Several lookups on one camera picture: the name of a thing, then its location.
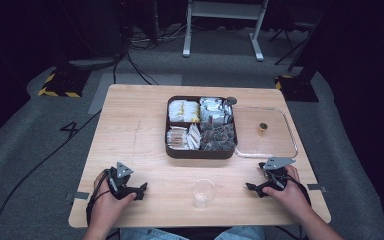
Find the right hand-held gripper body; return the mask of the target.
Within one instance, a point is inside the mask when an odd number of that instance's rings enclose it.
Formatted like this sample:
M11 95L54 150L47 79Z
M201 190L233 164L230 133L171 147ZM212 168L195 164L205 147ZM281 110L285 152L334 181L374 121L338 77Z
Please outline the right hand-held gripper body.
M259 167L263 170L266 182L259 185L258 190L262 192L264 187L271 187L282 191L288 181L285 167L295 162L295 159L287 157L270 157L266 162L260 162Z

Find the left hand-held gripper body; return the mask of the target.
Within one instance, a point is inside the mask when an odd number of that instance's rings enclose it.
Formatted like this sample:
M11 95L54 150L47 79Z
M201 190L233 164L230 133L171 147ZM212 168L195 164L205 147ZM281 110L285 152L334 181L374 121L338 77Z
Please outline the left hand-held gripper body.
M111 194L117 200L121 200L131 193L141 193L140 188L127 186L132 173L133 170L121 162L108 170L108 186Z

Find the person's left hand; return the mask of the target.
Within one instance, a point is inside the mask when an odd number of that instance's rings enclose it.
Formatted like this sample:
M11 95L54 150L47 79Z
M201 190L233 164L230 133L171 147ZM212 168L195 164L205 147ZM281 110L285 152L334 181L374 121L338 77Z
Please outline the person's left hand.
M121 218L123 210L134 200L135 193L131 193L121 200L117 200L110 192L104 173L100 173L94 186L98 188L98 198L95 200L91 212L89 227L112 229Z

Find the person's right hand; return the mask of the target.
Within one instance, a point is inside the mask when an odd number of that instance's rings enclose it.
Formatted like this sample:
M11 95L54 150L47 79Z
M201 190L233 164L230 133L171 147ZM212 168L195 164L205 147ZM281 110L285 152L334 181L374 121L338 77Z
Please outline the person's right hand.
M312 207L299 187L297 169L291 165L286 166L285 169L291 177L286 187L282 191L264 187L263 192L278 200L299 223L303 223L311 213Z

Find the clear lid with knob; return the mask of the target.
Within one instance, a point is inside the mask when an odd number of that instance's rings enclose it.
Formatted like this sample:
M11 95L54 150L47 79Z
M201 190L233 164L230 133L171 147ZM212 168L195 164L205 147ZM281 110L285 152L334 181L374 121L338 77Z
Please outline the clear lid with knob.
M237 146L242 158L294 158L298 147L283 111L273 107L234 107Z

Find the person's blue jeans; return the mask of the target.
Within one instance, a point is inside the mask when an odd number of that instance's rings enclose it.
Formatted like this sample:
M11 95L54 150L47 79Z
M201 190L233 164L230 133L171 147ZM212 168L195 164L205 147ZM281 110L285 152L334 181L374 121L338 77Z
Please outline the person's blue jeans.
M262 226L230 228L121 228L120 240L266 240Z

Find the clear plastic cup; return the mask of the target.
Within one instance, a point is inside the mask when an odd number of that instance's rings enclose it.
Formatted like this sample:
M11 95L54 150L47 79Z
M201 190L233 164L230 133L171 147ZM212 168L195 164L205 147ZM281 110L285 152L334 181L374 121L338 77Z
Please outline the clear plastic cup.
M215 198L217 189L209 179L198 179L192 185L194 206L198 209L206 208Z

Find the pile of dark round capsules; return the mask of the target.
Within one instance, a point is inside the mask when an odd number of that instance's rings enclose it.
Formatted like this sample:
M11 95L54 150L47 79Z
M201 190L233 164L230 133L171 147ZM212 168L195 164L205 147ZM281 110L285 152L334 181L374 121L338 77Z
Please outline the pile of dark round capsules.
M236 148L235 129L232 123L213 125L203 122L200 125L202 150L208 151L228 151Z

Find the brown compartment box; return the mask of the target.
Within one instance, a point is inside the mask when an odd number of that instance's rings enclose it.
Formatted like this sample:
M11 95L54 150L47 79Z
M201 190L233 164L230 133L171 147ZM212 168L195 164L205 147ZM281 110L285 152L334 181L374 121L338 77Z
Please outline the brown compartment box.
M180 126L180 127L190 127L192 124L196 124L199 128L200 134L200 125L203 123L200 119L199 122L171 122L168 116L168 106L169 104L174 100L187 100L187 101L195 101L199 104L199 113L200 113L200 98L201 97L214 97L214 96L173 96L171 97L167 102L167 115L166 115L166 127L165 127L165 147L166 147L166 153L172 157L172 158L185 158L185 159L228 159L230 158L234 150L228 150L228 151L208 151L208 150L202 150L201 145L199 150L175 150L171 149L167 145L166 141L166 133L170 129L171 126ZM236 133L236 127L234 122L234 115L233 115L233 106L232 108L232 118L231 122L234 125L235 133Z

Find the pile of white stick packets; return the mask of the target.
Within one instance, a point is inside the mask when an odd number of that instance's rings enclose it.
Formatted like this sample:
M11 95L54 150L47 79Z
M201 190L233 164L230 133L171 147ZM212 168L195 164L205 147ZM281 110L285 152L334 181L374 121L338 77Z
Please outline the pile of white stick packets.
M166 133L167 145L175 150L199 150L201 134L196 124L190 127L171 126Z

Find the pile of white yellow packets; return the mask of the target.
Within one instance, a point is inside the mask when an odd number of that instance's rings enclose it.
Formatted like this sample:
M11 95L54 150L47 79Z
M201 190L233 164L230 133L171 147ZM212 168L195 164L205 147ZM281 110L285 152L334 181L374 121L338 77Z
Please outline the pile of white yellow packets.
M199 104L195 101L174 100L168 106L171 122L199 122Z

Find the pile of silver packets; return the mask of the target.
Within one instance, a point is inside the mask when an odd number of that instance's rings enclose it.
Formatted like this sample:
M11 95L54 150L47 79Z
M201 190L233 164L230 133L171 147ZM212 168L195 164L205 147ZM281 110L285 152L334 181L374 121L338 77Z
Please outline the pile of silver packets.
M200 119L212 124L227 124L231 122L232 108L227 100L220 97L200 98Z

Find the black yellow striped stand base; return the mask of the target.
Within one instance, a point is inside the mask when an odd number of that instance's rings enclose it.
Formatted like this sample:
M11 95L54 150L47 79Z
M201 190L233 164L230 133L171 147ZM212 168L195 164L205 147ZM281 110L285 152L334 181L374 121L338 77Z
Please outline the black yellow striped stand base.
M274 81L275 87L281 91L286 101L319 101L311 83L301 80L299 76L278 75Z
M80 98L91 74L90 70L62 72L54 69L38 92L39 96Z

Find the black tripod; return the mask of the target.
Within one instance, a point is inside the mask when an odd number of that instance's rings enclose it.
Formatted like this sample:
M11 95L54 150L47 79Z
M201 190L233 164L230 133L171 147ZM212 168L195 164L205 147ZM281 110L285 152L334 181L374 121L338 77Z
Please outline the black tripod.
M292 23L288 25L286 28L279 29L269 40L268 42L271 43L273 42L277 37L279 37L281 34L284 34L287 43L289 44L290 50L285 53L279 60L275 62L275 65L279 65L283 60L285 60L287 57L289 57L292 53L297 51L300 47L304 45L306 42L306 39L301 40L298 44L293 44L290 34L299 31L301 33L306 33L307 35L310 35L312 30L315 28L314 24L310 23L304 23L304 22L297 22L297 23Z

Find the white desk frame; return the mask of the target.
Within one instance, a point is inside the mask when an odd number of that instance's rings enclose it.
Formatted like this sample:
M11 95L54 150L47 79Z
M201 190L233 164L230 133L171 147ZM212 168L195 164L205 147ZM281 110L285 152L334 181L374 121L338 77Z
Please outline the white desk frame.
M249 39L256 60L263 61L264 55L258 43L258 36L265 17L268 2L269 0L262 0L259 4L243 4L188 0L186 10L186 35L182 55L187 58L191 54L193 17L227 18L253 20L256 22L254 31L249 34Z

